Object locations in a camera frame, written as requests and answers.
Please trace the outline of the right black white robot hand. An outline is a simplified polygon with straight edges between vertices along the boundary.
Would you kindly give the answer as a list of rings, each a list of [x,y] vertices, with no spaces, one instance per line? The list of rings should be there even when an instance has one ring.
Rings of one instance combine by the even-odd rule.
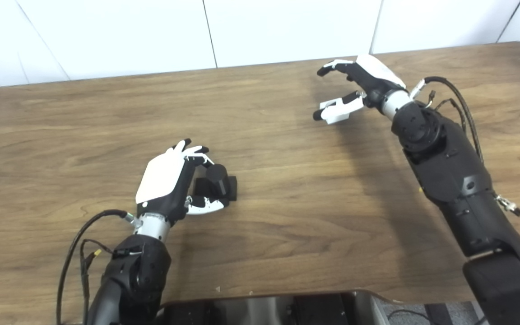
[[[322,102],[312,118],[328,124],[349,118],[349,115],[365,107],[375,108],[389,120],[404,106],[412,103],[403,81],[379,59],[361,54],[354,61],[336,59],[324,64],[316,74],[320,77],[338,71],[355,82],[360,91],[353,91],[341,98]]]

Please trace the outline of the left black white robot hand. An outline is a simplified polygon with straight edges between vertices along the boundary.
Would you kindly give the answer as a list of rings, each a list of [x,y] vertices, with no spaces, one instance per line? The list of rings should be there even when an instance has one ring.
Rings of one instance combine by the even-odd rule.
[[[135,195],[138,216],[159,214],[171,226],[187,215],[203,215],[229,206],[227,198],[189,194],[196,167],[210,168],[209,148],[189,147],[190,138],[179,141],[152,158],[143,173]]]

